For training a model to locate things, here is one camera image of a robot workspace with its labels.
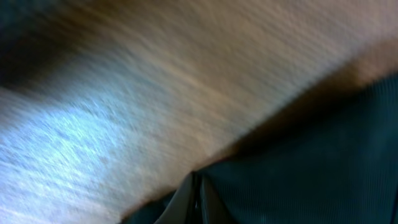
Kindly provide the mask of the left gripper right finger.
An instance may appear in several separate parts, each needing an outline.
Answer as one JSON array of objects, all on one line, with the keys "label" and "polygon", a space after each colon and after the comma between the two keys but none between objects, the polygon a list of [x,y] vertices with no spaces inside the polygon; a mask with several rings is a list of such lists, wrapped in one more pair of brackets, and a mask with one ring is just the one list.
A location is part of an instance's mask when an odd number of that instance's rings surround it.
[{"label": "left gripper right finger", "polygon": [[206,177],[201,179],[200,202],[204,224],[236,224],[217,191]]}]

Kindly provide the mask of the dark teal t-shirt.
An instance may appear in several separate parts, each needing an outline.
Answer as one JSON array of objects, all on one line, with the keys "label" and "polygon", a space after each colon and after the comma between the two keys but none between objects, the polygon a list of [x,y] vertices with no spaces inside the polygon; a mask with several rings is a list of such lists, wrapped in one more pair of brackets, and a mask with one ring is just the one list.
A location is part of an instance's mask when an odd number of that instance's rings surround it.
[{"label": "dark teal t-shirt", "polygon": [[[397,75],[249,152],[196,173],[236,223],[396,223]],[[174,192],[124,219],[155,223]]]}]

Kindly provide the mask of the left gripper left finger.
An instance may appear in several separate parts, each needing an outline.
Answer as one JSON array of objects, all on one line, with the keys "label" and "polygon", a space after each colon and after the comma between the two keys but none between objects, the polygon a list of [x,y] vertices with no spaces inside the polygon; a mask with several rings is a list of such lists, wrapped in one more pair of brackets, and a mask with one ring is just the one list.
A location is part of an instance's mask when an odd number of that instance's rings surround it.
[{"label": "left gripper left finger", "polygon": [[188,174],[155,224],[195,223],[198,184],[196,173]]}]

